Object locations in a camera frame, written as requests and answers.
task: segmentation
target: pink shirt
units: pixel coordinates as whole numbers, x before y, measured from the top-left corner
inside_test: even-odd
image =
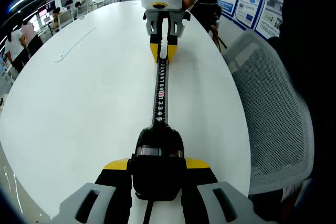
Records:
[[[29,21],[27,25],[22,25],[21,33],[23,33],[23,35],[26,37],[27,45],[37,35],[37,32],[34,31],[32,23]]]

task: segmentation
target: gray chair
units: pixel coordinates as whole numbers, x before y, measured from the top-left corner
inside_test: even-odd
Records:
[[[66,10],[58,15],[58,28],[61,30],[72,22],[72,10]]]
[[[104,6],[112,4],[113,0],[104,0]]]
[[[82,5],[82,6],[77,8],[77,18],[85,15],[86,13],[88,13],[88,5],[87,4]]]
[[[246,30],[223,57],[236,83],[249,131],[249,193],[266,193],[303,181],[313,168],[313,128],[308,107],[278,54],[255,32]]]
[[[8,82],[3,76],[0,76],[0,97],[4,94],[8,94],[12,88],[12,85],[12,82]]]

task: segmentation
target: oval table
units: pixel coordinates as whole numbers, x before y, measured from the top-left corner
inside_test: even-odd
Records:
[[[156,63],[143,13],[141,1],[115,3],[69,24],[31,58],[9,93],[0,120],[4,152],[51,217],[105,164],[130,158],[152,123]],[[185,156],[210,164],[219,181],[248,195],[249,138],[235,83],[197,20],[183,23],[169,67],[168,123]],[[129,223],[142,223],[147,202],[132,197]],[[184,223],[181,195],[156,202],[151,223]]]

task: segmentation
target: poster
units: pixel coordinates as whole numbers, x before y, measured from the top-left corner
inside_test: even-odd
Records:
[[[256,31],[266,39],[280,35],[284,0],[266,0]]]
[[[237,0],[218,0],[218,5],[223,8],[223,11],[233,16],[233,12],[236,9]]]
[[[248,28],[252,28],[259,14],[262,0],[238,0],[236,19]]]

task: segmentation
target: white sleeve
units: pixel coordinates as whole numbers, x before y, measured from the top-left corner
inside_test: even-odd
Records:
[[[19,30],[15,31],[15,36],[17,37],[17,39],[20,39],[22,35],[23,34]]]

